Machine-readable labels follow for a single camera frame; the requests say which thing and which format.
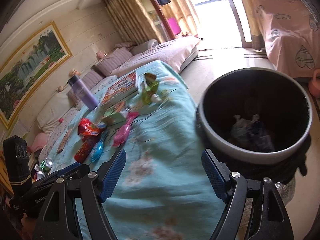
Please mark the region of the blue plastic wrapper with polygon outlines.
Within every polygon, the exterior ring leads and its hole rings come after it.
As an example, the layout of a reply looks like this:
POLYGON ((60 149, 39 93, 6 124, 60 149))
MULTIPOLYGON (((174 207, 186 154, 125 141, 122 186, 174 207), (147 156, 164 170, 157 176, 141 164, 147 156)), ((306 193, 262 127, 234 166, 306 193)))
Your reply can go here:
POLYGON ((95 144, 90 153, 90 161, 92 163, 96 162, 100 157, 104 149, 104 142, 99 141, 95 144))

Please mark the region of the red carton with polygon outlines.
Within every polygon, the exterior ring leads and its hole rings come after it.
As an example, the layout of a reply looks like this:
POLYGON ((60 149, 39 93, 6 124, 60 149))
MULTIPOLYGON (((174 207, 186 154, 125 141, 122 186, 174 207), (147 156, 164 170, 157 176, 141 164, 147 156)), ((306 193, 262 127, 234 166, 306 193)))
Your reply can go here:
POLYGON ((88 137, 80 149, 76 152, 74 160, 78 163, 83 163, 91 153, 95 144, 99 141, 98 137, 88 137))

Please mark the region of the pink plastic wrapper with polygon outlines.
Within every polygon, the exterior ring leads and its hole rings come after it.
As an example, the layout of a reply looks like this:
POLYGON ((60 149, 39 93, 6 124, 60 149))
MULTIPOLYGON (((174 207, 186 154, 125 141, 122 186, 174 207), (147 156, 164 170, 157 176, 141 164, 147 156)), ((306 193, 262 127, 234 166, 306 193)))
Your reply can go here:
POLYGON ((116 132, 113 137, 113 144, 112 146, 118 148, 121 144, 123 144, 129 137, 131 125, 135 118, 139 116, 138 112, 130 112, 127 115, 125 124, 121 126, 121 128, 116 132))

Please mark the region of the red blue snack wrapper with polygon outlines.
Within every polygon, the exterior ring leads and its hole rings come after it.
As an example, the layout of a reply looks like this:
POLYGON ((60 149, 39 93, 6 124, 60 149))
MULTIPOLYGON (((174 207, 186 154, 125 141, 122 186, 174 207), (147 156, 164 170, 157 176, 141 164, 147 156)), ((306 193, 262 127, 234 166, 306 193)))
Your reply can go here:
POLYGON ((105 129, 106 125, 103 122, 96 125, 88 118, 82 118, 78 124, 78 135, 85 142, 89 137, 99 136, 105 129))

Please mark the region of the green milk carton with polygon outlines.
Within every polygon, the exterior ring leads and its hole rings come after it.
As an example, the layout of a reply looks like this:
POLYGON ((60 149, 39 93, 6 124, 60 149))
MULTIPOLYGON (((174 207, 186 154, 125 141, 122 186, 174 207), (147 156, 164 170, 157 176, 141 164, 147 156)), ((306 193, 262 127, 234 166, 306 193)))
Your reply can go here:
POLYGON ((116 111, 114 109, 108 109, 102 117, 102 121, 107 124, 108 126, 118 124, 120 122, 124 122, 128 112, 123 111, 116 111))

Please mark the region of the grey round trash bin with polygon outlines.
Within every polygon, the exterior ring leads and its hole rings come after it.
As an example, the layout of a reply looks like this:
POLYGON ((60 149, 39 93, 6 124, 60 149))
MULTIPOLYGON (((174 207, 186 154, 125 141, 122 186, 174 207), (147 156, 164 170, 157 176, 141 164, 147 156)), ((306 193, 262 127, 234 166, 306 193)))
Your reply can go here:
POLYGON ((303 87, 267 68, 244 68, 217 78, 205 90, 198 114, 213 150, 252 164, 276 164, 292 156, 312 125, 311 101, 303 87), (232 138, 238 120, 254 118, 270 137, 272 152, 251 151, 232 138))

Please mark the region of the silver crushed can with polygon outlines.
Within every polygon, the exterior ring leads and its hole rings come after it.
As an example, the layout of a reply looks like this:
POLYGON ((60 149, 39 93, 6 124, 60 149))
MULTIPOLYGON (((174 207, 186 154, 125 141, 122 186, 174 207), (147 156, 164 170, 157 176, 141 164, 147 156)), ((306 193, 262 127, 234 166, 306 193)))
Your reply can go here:
POLYGON ((34 170, 35 170, 35 175, 34 175, 35 181, 40 180, 46 176, 44 172, 41 170, 39 165, 36 164, 34 167, 34 170))

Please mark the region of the green soda can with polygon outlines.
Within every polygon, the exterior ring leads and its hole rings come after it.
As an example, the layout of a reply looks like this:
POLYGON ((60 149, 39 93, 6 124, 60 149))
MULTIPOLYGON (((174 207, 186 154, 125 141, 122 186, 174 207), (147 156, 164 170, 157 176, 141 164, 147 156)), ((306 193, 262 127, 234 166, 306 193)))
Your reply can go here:
POLYGON ((44 159, 40 164, 41 171, 47 174, 52 169, 52 165, 53 160, 51 158, 44 159))

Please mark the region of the light blue floral tablecloth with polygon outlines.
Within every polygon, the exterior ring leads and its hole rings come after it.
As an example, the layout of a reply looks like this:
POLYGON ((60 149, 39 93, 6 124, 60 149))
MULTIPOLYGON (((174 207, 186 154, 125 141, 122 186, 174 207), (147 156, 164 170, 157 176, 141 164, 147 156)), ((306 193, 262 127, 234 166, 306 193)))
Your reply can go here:
POLYGON ((126 164, 103 209, 118 239, 209 239, 225 206, 201 164, 197 105, 168 64, 154 61, 136 72, 157 77, 161 103, 129 100, 139 117, 124 145, 126 164))

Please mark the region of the wooden block strip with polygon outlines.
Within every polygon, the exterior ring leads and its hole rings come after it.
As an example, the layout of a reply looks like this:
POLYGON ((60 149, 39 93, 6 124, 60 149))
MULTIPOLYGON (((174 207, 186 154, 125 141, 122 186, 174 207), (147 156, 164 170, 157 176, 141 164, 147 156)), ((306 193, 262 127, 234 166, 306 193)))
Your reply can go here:
POLYGON ((63 151, 63 149, 65 148, 65 145, 67 144, 67 141, 68 141, 71 133, 72 133, 72 128, 69 128, 67 130, 67 132, 65 133, 63 139, 61 140, 60 145, 57 148, 57 152, 56 152, 57 154, 60 154, 63 151))

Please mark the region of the small white bottle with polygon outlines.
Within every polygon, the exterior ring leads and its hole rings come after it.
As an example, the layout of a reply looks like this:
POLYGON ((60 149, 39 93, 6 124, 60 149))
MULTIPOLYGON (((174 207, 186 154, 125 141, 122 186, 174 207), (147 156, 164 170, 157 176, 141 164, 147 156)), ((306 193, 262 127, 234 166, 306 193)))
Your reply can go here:
POLYGON ((162 102, 162 99, 160 98, 160 96, 158 94, 153 94, 151 96, 151 101, 153 103, 160 104, 162 102))

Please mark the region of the red children's activity book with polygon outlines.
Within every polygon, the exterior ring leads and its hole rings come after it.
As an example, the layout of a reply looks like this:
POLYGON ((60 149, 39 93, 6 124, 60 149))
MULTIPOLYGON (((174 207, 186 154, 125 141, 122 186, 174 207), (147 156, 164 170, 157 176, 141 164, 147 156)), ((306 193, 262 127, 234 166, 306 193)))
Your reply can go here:
POLYGON ((131 94, 136 94, 138 92, 137 79, 136 72, 131 72, 119 78, 114 84, 108 87, 100 103, 100 107, 108 109, 131 94))

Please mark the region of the green torn snack bag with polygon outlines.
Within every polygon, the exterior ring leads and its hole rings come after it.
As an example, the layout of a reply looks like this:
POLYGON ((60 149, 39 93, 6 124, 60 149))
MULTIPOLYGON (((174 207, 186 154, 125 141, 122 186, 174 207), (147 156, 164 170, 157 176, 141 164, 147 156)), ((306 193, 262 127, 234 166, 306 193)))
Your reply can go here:
POLYGON ((144 73, 139 78, 138 90, 141 100, 145 105, 149 105, 152 102, 152 96, 157 93, 159 81, 157 80, 157 76, 151 73, 144 73))

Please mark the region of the striped purple cushion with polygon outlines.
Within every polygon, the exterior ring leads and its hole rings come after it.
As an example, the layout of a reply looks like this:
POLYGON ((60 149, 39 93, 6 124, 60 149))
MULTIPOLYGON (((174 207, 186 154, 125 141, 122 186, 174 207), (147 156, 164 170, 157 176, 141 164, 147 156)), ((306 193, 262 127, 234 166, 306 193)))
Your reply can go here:
POLYGON ((133 57, 126 48, 116 48, 112 53, 101 59, 95 66, 104 76, 111 73, 133 57))

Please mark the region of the pink covered sofa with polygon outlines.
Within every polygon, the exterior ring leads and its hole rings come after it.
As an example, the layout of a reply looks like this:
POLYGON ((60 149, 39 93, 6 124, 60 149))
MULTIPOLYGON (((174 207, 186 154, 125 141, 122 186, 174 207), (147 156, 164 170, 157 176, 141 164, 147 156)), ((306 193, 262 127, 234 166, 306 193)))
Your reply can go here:
MULTIPOLYGON (((163 61, 180 73, 198 55, 197 45, 199 39, 194 36, 178 38, 158 44, 156 40, 149 40, 143 44, 135 46, 131 50, 133 57, 115 69, 110 76, 104 76, 96 68, 96 62, 89 68, 89 71, 81 77, 87 88, 95 93, 102 85, 109 85, 116 77, 121 77, 152 61, 163 61)), ((69 85, 65 90, 55 93, 46 103, 37 116, 37 124, 40 133, 35 137, 34 142, 29 146, 32 153, 42 150, 49 144, 48 140, 52 136, 53 130, 59 125, 59 119, 73 107, 80 109, 84 103, 73 92, 69 85)))

